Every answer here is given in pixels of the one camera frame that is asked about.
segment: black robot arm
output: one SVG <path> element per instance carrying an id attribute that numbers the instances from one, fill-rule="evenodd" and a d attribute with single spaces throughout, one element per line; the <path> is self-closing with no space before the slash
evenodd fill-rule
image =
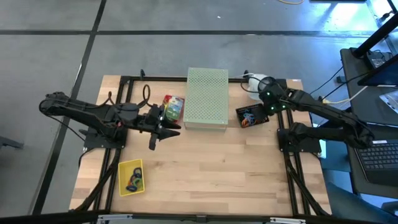
<path id="1" fill-rule="evenodd" d="M 46 95 L 46 99 L 39 105 L 39 110 L 46 116 L 66 116 L 79 123 L 87 125 L 94 132 L 81 131 L 86 137 L 95 135 L 107 142 L 123 141 L 123 131 L 134 129 L 151 133 L 149 149 L 154 150 L 156 140 L 163 140 L 180 133 L 169 129 L 180 129 L 177 124 L 164 119 L 164 106 L 153 104 L 148 113 L 139 114 L 140 108 L 147 104 L 147 100 L 135 103 L 121 103 L 117 105 L 94 105 L 80 100 L 71 100 L 62 92 Z"/>
<path id="2" fill-rule="evenodd" d="M 287 88 L 272 77 L 266 77 L 262 83 L 266 85 L 259 85 L 259 97 L 263 102 L 265 114 L 273 115 L 286 109 L 308 111 L 334 124 L 334 128 L 311 128 L 302 123 L 294 123 L 288 134 L 291 144 L 297 144 L 305 138 L 314 138 L 343 141 L 358 149 L 371 145 L 373 133 L 355 114 L 324 105 L 313 99 L 310 94 Z"/>

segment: yellow bin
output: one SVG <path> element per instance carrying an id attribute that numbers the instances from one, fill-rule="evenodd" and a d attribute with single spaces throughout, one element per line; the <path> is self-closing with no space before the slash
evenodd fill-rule
<path id="1" fill-rule="evenodd" d="M 142 184 L 138 185 L 138 189 L 136 192 L 130 192 L 126 190 L 127 185 L 129 184 L 129 180 L 134 172 L 135 168 L 141 168 L 142 174 Z M 126 161 L 119 163 L 119 194 L 121 197 L 138 194 L 145 191 L 144 184 L 144 168 L 142 166 L 142 159 L 135 159 L 133 161 Z"/>

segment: gray floor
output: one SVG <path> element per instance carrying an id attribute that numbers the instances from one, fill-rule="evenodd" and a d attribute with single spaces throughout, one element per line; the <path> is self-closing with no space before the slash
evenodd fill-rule
<path id="1" fill-rule="evenodd" d="M 99 0 L 1 1 L 0 29 L 91 30 Z M 106 3 L 100 30 L 376 30 L 366 3 L 270 0 L 144 1 Z M 70 93 L 87 35 L 0 35 L 0 136 L 25 143 L 0 151 L 0 217 L 29 213 L 59 125 L 41 115 L 46 93 Z M 188 67 L 245 69 L 276 78 L 300 78 L 312 91 L 340 67 L 340 49 L 365 38 L 238 35 L 97 35 L 78 99 L 95 102 L 103 75 L 185 76 Z M 374 49 L 388 50 L 382 42 Z M 330 82 L 317 92 L 336 86 Z M 347 97 L 345 89 L 330 99 Z M 83 126 L 72 122 L 74 129 Z M 44 213 L 67 211 L 81 141 L 67 132 Z"/>

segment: wooden table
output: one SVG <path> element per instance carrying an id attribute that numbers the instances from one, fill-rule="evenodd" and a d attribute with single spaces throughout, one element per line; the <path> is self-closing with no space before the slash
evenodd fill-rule
<path id="1" fill-rule="evenodd" d="M 120 76 L 104 76 L 97 104 L 108 97 L 108 91 L 116 97 L 119 81 Z M 135 81 L 131 102 L 142 101 L 145 84 L 151 88 L 150 103 L 161 104 L 166 94 L 185 96 L 185 82 Z M 302 89 L 300 80 L 287 80 L 287 84 Z M 182 128 L 180 136 L 158 142 L 155 151 L 148 149 L 148 133 L 129 130 L 120 162 L 143 160 L 146 191 L 120 197 L 116 179 L 111 211 L 292 215 L 283 155 L 276 138 L 277 116 L 271 116 L 266 124 L 250 128 L 243 129 L 238 124 L 235 109 L 254 103 L 238 83 L 230 83 L 229 123 L 225 132 Z M 306 112 L 293 112 L 293 117 L 296 122 L 311 125 Z M 307 188 L 330 213 L 319 160 L 309 153 L 300 155 Z M 103 156 L 104 149 L 96 149 L 81 160 L 70 208 L 79 206 L 97 184 Z M 300 191 L 295 188 L 302 213 Z M 100 208 L 104 208 L 107 191 L 106 185 Z"/>

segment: black card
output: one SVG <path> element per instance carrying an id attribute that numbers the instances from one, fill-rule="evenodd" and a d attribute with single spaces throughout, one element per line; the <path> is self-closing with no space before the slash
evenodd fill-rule
<path id="1" fill-rule="evenodd" d="M 246 106 L 236 109 L 238 120 L 242 128 L 268 122 L 268 116 L 264 113 L 262 104 Z"/>

